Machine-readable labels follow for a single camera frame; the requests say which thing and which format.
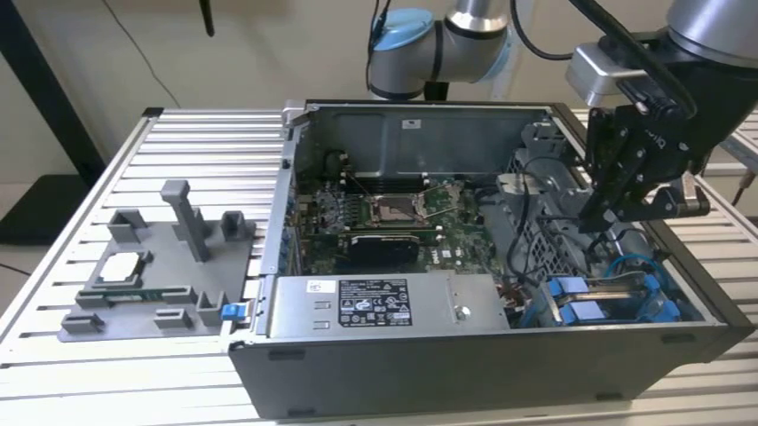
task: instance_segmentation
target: warning label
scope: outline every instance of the warning label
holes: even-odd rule
[[[407,280],[340,280],[343,327],[412,326]]]

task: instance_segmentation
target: black cable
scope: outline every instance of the black cable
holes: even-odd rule
[[[691,97],[687,88],[681,85],[677,78],[671,74],[663,64],[655,59],[652,53],[636,41],[616,18],[603,9],[595,0],[569,0],[576,10],[595,24],[607,36],[624,48],[636,65],[647,72],[652,81],[665,92],[668,97],[676,102],[684,119],[688,120],[697,113],[697,105]]]
[[[636,228],[624,228],[620,233],[617,233],[617,235],[615,236],[615,238],[612,240],[608,240],[605,237],[604,233],[600,233],[596,238],[592,240],[592,242],[589,243],[589,247],[587,247],[587,253],[591,255],[595,252],[595,248],[597,246],[597,244],[600,242],[603,242],[603,240],[607,240],[607,242],[619,242],[623,240],[623,238],[625,237],[625,235],[628,233],[639,233],[644,239],[645,239],[645,243],[649,244],[649,241],[652,241],[649,239],[649,234],[647,233],[647,231],[644,229],[636,229]]]
[[[512,20],[512,27],[516,30],[516,34],[519,35],[520,42],[525,46],[533,55],[540,57],[541,59],[547,60],[569,60],[573,56],[572,53],[565,53],[563,55],[555,53],[547,53],[545,51],[540,50],[529,40],[529,37],[525,35],[521,26],[521,20],[519,19],[519,11],[516,10],[516,0],[511,0],[511,20]]]
[[[523,232],[525,230],[525,222],[528,215],[529,215],[529,187],[525,184],[525,179],[523,179],[523,204],[520,207],[520,218],[519,218],[519,224],[516,225],[516,235],[512,238],[511,245],[508,246],[508,251],[505,253],[505,265],[508,266],[511,273],[516,276],[516,280],[519,282],[529,284],[533,288],[537,288],[540,286],[539,282],[536,282],[536,280],[533,280],[531,277],[524,275],[524,273],[519,271],[512,264],[512,253],[519,243],[519,240],[521,239]]]
[[[736,193],[734,194],[734,200],[731,200],[731,205],[734,207],[736,207],[736,204],[739,204],[739,200],[742,199],[742,194],[744,193],[744,188],[739,188],[736,190]]]
[[[173,103],[176,104],[177,108],[181,108],[181,104],[178,103],[178,101],[176,100],[176,96],[170,93],[170,91],[168,90],[168,88],[165,87],[165,84],[162,84],[161,79],[158,78],[157,74],[154,73],[154,69],[152,68],[152,64],[150,61],[146,59],[146,55],[142,52],[142,49],[140,48],[140,45],[137,44],[137,42],[133,40],[132,34],[129,33],[129,30],[126,29],[126,27],[122,26],[121,24],[121,20],[118,19],[118,16],[116,15],[116,12],[113,11],[110,5],[108,4],[108,0],[101,0],[102,5],[105,6],[105,8],[108,9],[108,12],[110,13],[110,16],[113,17],[113,20],[116,21],[116,24],[118,25],[118,27],[121,27],[121,31],[122,34],[126,35],[126,37],[129,37],[129,40],[132,41],[133,47],[137,50],[137,52],[141,55],[141,59],[144,60],[144,64],[146,65],[148,69],[150,70],[150,74],[152,74],[152,78],[154,79],[154,81],[160,84],[160,86],[162,87],[162,90],[165,91],[165,93],[168,94],[168,96],[170,97]]]
[[[30,272],[26,272],[22,269],[18,269],[18,268],[10,266],[9,264],[0,264],[0,268],[5,268],[9,271],[17,272],[21,275],[25,275],[26,277],[32,275]]]
[[[368,83],[368,68],[371,67],[371,58],[373,57],[373,48],[379,43],[379,38],[381,37],[381,33],[384,31],[384,22],[387,21],[389,3],[392,3],[392,0],[387,0],[381,13],[379,13],[379,0],[375,0],[373,2],[373,13],[371,15],[371,23],[368,24],[368,55],[365,59],[365,89],[368,91],[371,90],[371,85]]]

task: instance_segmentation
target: metal frame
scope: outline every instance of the metal frame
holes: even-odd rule
[[[280,111],[166,110],[160,119],[140,121],[0,319],[5,336],[0,343],[2,424],[74,422],[100,426],[102,418],[118,424],[141,425],[257,421],[230,362],[221,353],[222,338],[68,346],[46,333],[57,326],[73,300],[76,283],[86,275],[92,259],[109,238],[101,223],[110,217],[114,205],[140,207],[148,218],[168,220],[168,207],[144,207],[140,199],[160,191],[165,178],[190,173],[193,189],[201,188],[205,193],[201,197],[205,217],[220,210],[218,204],[230,203],[260,217],[264,208],[249,195],[272,189],[274,179],[264,171],[269,166],[254,162],[254,154],[280,146],[278,120]],[[751,137],[758,138],[758,132],[754,133]],[[165,162],[178,162],[165,166],[134,164],[142,162],[144,155],[154,153],[165,155]],[[703,187],[712,203],[710,215],[668,220],[667,224],[751,323],[758,324],[758,230],[707,184]],[[258,224],[265,227],[265,220]],[[261,237],[262,233],[253,243],[246,297],[257,293],[261,284],[254,278]],[[750,424],[758,418],[755,371],[758,334],[710,364],[673,370],[631,402],[408,415],[329,424]]]

